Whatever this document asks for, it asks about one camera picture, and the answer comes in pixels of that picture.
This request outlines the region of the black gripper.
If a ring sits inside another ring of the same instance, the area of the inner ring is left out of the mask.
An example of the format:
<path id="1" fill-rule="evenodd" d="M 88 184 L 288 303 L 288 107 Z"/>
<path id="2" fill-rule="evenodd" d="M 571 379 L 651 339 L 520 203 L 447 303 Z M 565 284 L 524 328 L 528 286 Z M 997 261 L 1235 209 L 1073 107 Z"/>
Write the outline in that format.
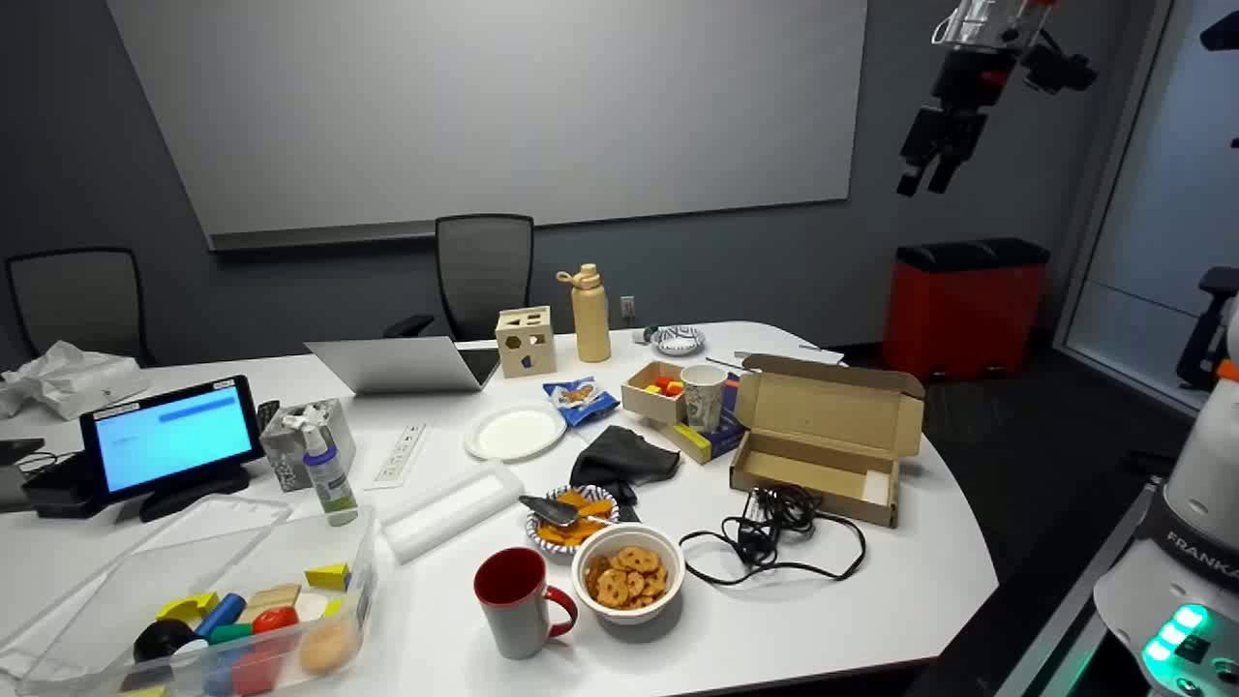
<path id="1" fill-rule="evenodd" d="M 946 195 L 954 175 L 971 157 L 985 134 L 985 113 L 1004 95 L 1008 80 L 1026 75 L 1042 93 L 1083 93 L 1095 71 L 1083 53 L 1034 42 L 1031 50 L 954 50 L 936 75 L 936 113 L 920 107 L 897 148 L 901 178 L 897 195 L 915 196 L 924 166 L 936 157 L 928 178 L 932 195 Z"/>

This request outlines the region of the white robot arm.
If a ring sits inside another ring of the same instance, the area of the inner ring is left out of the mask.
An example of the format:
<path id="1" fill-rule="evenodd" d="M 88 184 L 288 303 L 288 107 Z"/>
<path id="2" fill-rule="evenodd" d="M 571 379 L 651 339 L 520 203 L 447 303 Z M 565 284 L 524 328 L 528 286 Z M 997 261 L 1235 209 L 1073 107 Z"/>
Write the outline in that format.
<path id="1" fill-rule="evenodd" d="M 1042 93 L 1082 93 L 1095 80 L 1088 59 L 1069 53 L 1049 33 L 1047 15 L 1055 5 L 1056 0 L 955 0 L 928 31 L 946 63 L 932 80 L 932 106 L 915 116 L 901 138 L 901 196 L 947 190 L 1013 75 L 1026 75 Z"/>

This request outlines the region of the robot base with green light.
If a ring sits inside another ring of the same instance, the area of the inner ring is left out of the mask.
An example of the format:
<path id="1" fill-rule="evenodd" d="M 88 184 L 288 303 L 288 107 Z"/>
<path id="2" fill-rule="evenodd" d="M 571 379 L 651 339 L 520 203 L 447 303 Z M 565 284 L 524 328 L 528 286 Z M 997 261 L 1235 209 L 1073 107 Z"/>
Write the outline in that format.
<path id="1" fill-rule="evenodd" d="M 1140 496 L 999 697 L 1073 697 L 1108 638 L 1136 697 L 1239 697 L 1239 307 L 1168 479 Z"/>

